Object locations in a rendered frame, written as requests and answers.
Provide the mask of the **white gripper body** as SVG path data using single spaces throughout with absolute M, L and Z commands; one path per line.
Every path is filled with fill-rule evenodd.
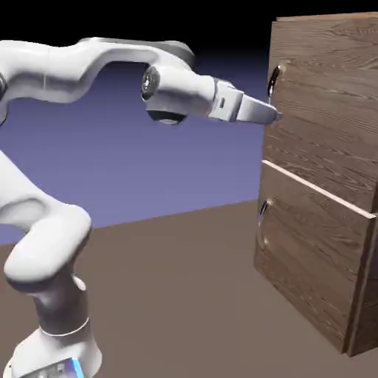
M 243 94 L 236 120 L 259 125 L 270 125 L 277 120 L 277 109 L 269 103 Z

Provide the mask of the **large wooden cabinet door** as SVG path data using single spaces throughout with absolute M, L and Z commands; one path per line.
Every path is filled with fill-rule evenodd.
M 378 13 L 279 18 L 269 73 L 283 113 L 265 156 L 322 189 L 378 212 Z

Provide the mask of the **brown wooden cabinet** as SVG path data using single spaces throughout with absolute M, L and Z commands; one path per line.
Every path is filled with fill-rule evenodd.
M 255 268 L 340 353 L 378 347 L 378 12 L 280 17 Z

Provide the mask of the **small wooden cabinet door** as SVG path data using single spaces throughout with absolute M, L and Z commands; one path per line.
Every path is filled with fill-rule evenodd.
M 255 268 L 342 354 L 378 348 L 378 214 L 261 163 Z

